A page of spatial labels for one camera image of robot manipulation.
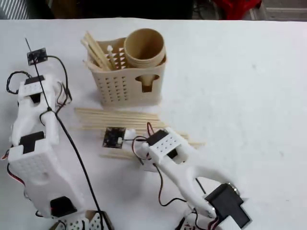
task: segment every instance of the red object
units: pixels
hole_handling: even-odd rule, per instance
[[[214,0],[214,2],[226,12],[227,20],[240,20],[246,11],[260,8],[262,0]]]

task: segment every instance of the keyhole-shaped cutout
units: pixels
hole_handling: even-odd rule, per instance
[[[142,82],[142,92],[152,92],[153,82],[160,77],[156,74],[142,75],[135,78],[135,80]]]

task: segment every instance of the white robot body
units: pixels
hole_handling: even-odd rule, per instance
[[[18,91],[18,116],[10,137],[10,168],[24,181],[26,194],[43,217],[56,219],[84,212],[83,195],[53,152],[53,146],[59,143],[55,114],[46,112],[48,106],[39,78],[27,81],[20,83]],[[61,84],[50,75],[43,76],[41,83],[48,104],[55,111]],[[46,131],[33,132],[41,122]]]

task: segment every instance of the black wire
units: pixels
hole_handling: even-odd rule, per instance
[[[133,139],[123,139],[123,141],[133,141]],[[146,141],[146,139],[136,139],[135,141]]]
[[[63,69],[64,69],[64,72],[65,72],[66,88],[65,88],[64,85],[63,85],[63,87],[64,87],[64,92],[65,92],[66,98],[65,98],[63,104],[57,109],[56,114],[58,114],[59,111],[60,111],[60,110],[64,107],[64,105],[66,104],[68,98],[70,98],[71,101],[72,101],[71,92],[69,91],[69,88],[68,88],[68,75],[67,75],[67,71],[66,71],[66,68],[65,68],[65,66],[64,66],[64,63],[61,61],[61,59],[59,59],[57,56],[53,56],[53,55],[47,55],[47,57],[48,57],[48,58],[55,58],[55,59],[57,59],[57,60],[61,63],[61,65],[62,65],[62,67],[63,67]]]
[[[166,207],[166,206],[168,206],[169,204],[171,204],[172,202],[174,202],[175,200],[180,200],[180,201],[186,203],[186,202],[187,202],[186,200],[181,199],[181,198],[177,198],[177,197],[171,199],[171,200],[170,200],[169,202],[167,202],[166,204],[162,204],[162,203],[161,203],[161,192],[162,192],[162,188],[163,188],[163,177],[162,177],[162,174],[161,174],[159,168],[156,166],[156,164],[154,163],[153,165],[154,165],[154,167],[156,167],[156,169],[158,170],[158,173],[159,173],[160,179],[161,179],[161,186],[160,186],[159,196],[158,196],[159,204],[160,204],[161,206],[163,206],[163,207]]]
[[[64,91],[65,91],[65,94],[66,94],[66,99],[65,99],[65,101],[63,102],[63,104],[59,107],[59,109],[58,109],[56,112],[54,112],[54,111],[53,111],[53,112],[54,112],[54,114],[55,114],[56,119],[57,119],[58,122],[60,123],[60,125],[61,125],[61,127],[62,127],[64,133],[66,134],[68,140],[70,141],[70,143],[71,143],[73,149],[74,149],[75,152],[76,152],[76,155],[77,155],[77,157],[78,157],[78,160],[79,160],[80,165],[81,165],[81,167],[82,167],[82,170],[83,170],[83,172],[84,172],[85,178],[86,178],[87,183],[88,183],[88,185],[89,185],[89,188],[90,188],[90,191],[91,191],[93,200],[94,200],[95,205],[96,205],[96,207],[97,207],[97,210],[98,210],[98,212],[99,212],[101,229],[103,230],[103,229],[104,229],[104,226],[103,226],[103,217],[105,218],[105,214],[104,214],[104,213],[101,214],[102,212],[101,212],[101,210],[100,210],[99,204],[98,204],[98,202],[97,202],[95,193],[94,193],[94,191],[93,191],[93,188],[92,188],[92,185],[91,185],[91,182],[90,182],[90,178],[89,178],[89,176],[88,176],[88,174],[87,174],[87,171],[86,171],[86,169],[85,169],[85,166],[84,166],[84,164],[83,164],[83,161],[82,161],[82,158],[81,158],[81,156],[80,156],[80,154],[79,154],[79,151],[78,151],[78,149],[77,149],[75,143],[73,142],[73,140],[72,140],[70,134],[68,133],[66,127],[64,126],[62,120],[61,120],[61,119],[59,118],[59,116],[58,116],[59,111],[60,111],[61,108],[66,104],[66,101],[67,101],[68,97],[70,97],[71,100],[72,100],[72,97],[71,97],[70,92],[69,92],[69,89],[68,89],[68,75],[67,75],[67,71],[66,71],[66,68],[65,68],[63,62],[62,62],[58,57],[56,57],[56,56],[51,56],[51,55],[49,55],[49,56],[47,56],[47,57],[57,59],[57,60],[61,63],[61,65],[63,66],[64,72],[65,72],[66,89],[64,88]],[[48,104],[47,97],[46,97],[46,94],[45,94],[45,91],[44,91],[44,87],[43,87],[42,82],[41,82],[41,79],[40,79],[40,77],[39,77],[39,73],[38,73],[38,70],[37,70],[36,62],[35,62],[34,59],[33,59],[33,61],[34,61],[34,66],[35,66],[35,69],[36,69],[36,72],[37,72],[37,76],[38,76],[40,85],[41,85],[41,87],[42,87],[42,91],[43,91],[44,97],[45,97],[45,100],[46,100],[46,103],[47,103],[47,111],[46,111],[46,112],[52,111],[51,107],[50,107],[49,104]]]
[[[67,228],[66,224],[65,224],[62,220],[59,220],[59,223],[61,223],[62,225],[64,225],[64,228],[65,228],[65,230],[66,230],[66,228]]]
[[[185,221],[185,220],[186,220],[186,218],[183,217],[183,218],[181,219],[181,221],[179,222],[178,226],[175,228],[175,230],[180,230],[181,227],[182,227],[182,225],[184,224],[184,221]]]
[[[27,72],[25,72],[25,71],[22,71],[22,70],[21,70],[21,71],[15,71],[15,72],[11,73],[10,76],[8,77],[8,79],[7,79],[7,82],[6,82],[6,91],[9,92],[9,93],[12,93],[12,94],[18,94],[18,91],[19,91],[19,90],[16,90],[16,92],[13,92],[13,91],[10,90],[10,82],[11,82],[11,79],[12,79],[12,77],[13,77],[15,74],[17,74],[17,73],[23,73],[23,74],[25,74],[28,78],[32,78],[32,76],[31,76],[29,73],[27,73]]]
[[[38,211],[35,212],[35,215],[36,215],[37,217],[43,217],[42,215],[39,215]]]
[[[206,191],[205,191],[204,188],[202,187],[200,181],[199,181],[197,178],[195,178],[195,180],[196,180],[196,182],[198,183],[198,185],[201,187],[201,190],[203,191],[203,193],[206,194]]]
[[[38,80],[39,80],[39,83],[40,83],[40,86],[42,87],[42,91],[43,91],[43,95],[44,95],[44,98],[46,100],[46,103],[47,103],[47,108],[51,109],[51,107],[49,106],[49,103],[48,103],[48,100],[47,100],[47,97],[46,97],[46,94],[45,94],[45,90],[44,90],[44,87],[43,87],[43,84],[42,84],[42,80],[39,76],[39,73],[38,73],[38,70],[37,70],[37,66],[36,66],[36,60],[33,58],[33,63],[34,63],[34,66],[35,66],[35,70],[36,70],[36,73],[37,73],[37,77],[38,77]]]
[[[72,140],[70,134],[68,133],[66,127],[64,126],[62,120],[59,118],[59,116],[58,116],[56,113],[55,113],[55,116],[56,116],[57,120],[59,121],[59,124],[61,125],[61,127],[62,127],[64,133],[66,134],[66,136],[67,136],[69,142],[71,143],[73,149],[74,149],[75,152],[76,152],[76,155],[77,155],[77,157],[78,157],[78,160],[79,160],[80,165],[81,165],[81,167],[82,167],[82,170],[83,170],[83,172],[84,172],[86,181],[87,181],[88,186],[89,186],[89,188],[90,188],[90,191],[91,191],[93,200],[94,200],[95,205],[96,205],[96,207],[97,207],[97,210],[98,210],[98,212],[99,212],[101,229],[104,229],[104,227],[103,227],[103,221],[102,221],[102,216],[104,216],[104,218],[105,218],[105,215],[104,215],[104,214],[101,214],[101,210],[100,210],[99,204],[98,204],[98,202],[97,202],[97,199],[96,199],[94,190],[93,190],[93,188],[92,188],[92,185],[91,185],[91,182],[90,182],[90,178],[89,178],[89,176],[88,176],[88,174],[87,174],[87,171],[86,171],[86,169],[85,169],[85,166],[84,166],[84,164],[83,164],[83,161],[82,161],[82,158],[81,158],[81,156],[80,156],[80,154],[79,154],[79,151],[78,151],[78,149],[77,149],[75,143],[73,142],[73,140]]]
[[[199,230],[207,230],[207,229],[203,229],[203,228],[201,228],[200,226],[198,226],[198,224],[197,224],[197,221],[198,221],[198,213],[197,213],[196,209],[194,209],[194,212],[193,212],[193,213],[196,214],[195,226],[196,226]]]

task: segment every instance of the black antenna wire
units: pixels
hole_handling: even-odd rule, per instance
[[[30,48],[30,46],[29,46],[28,40],[25,39],[25,41],[27,42],[27,45],[28,45],[29,50],[30,50],[30,52],[31,52],[31,48]],[[79,162],[80,162],[80,165],[81,165],[81,167],[82,167],[82,170],[83,170],[83,172],[84,172],[86,181],[87,181],[88,186],[89,186],[89,188],[90,188],[90,192],[91,192],[92,197],[93,197],[93,200],[94,200],[94,202],[95,202],[95,205],[96,205],[96,208],[97,208],[99,217],[100,217],[101,230],[103,230],[103,229],[104,229],[103,217],[104,217],[105,219],[107,219],[107,218],[106,218],[106,215],[101,211],[101,209],[100,209],[100,207],[99,207],[99,204],[98,204],[98,201],[97,201],[97,199],[96,199],[96,196],[95,196],[95,193],[94,193],[92,184],[91,184],[91,182],[90,182],[90,178],[89,178],[89,176],[88,176],[88,174],[87,174],[86,168],[85,168],[85,166],[84,166],[84,164],[83,164],[83,161],[82,161],[82,158],[81,158],[81,156],[80,156],[80,154],[79,154],[79,151],[78,151],[78,149],[77,149],[75,143],[73,142],[73,140],[72,140],[70,134],[68,133],[66,127],[64,126],[62,120],[61,120],[61,119],[59,118],[59,116],[58,116],[58,113],[59,113],[60,109],[65,105],[68,96],[70,96],[70,92],[69,92],[69,89],[68,89],[68,76],[67,76],[67,72],[66,72],[66,69],[65,69],[65,66],[64,66],[63,62],[62,62],[58,57],[55,57],[55,56],[49,56],[49,57],[51,57],[51,58],[56,58],[57,60],[59,60],[60,63],[61,63],[61,65],[62,65],[63,68],[64,68],[64,71],[65,71],[65,78],[66,78],[66,90],[64,89],[64,91],[65,91],[65,93],[66,93],[66,99],[65,99],[63,105],[62,105],[56,112],[54,112],[54,111],[51,109],[51,107],[50,107],[49,104],[48,104],[47,97],[46,97],[46,94],[45,94],[45,91],[44,91],[44,87],[43,87],[41,78],[40,78],[40,76],[39,76],[38,70],[37,70],[36,60],[35,60],[34,57],[32,56],[31,58],[32,58],[32,60],[33,60],[33,63],[34,63],[35,69],[36,69],[36,73],[37,73],[37,76],[38,76],[40,85],[41,85],[41,87],[42,87],[42,91],[43,91],[43,94],[44,94],[44,98],[45,98],[46,103],[47,103],[47,111],[43,112],[42,114],[44,114],[44,113],[46,113],[46,112],[53,112],[53,113],[55,114],[56,119],[57,119],[58,122],[60,123],[60,126],[62,127],[64,133],[66,134],[66,136],[67,136],[67,138],[68,138],[68,140],[69,140],[69,142],[71,143],[73,149],[75,150],[76,155],[77,155],[77,158],[78,158],[78,160],[79,160]],[[107,227],[108,227],[109,229],[112,229],[112,227],[109,225],[109,223],[108,223],[107,221],[106,221],[106,225],[107,225]]]

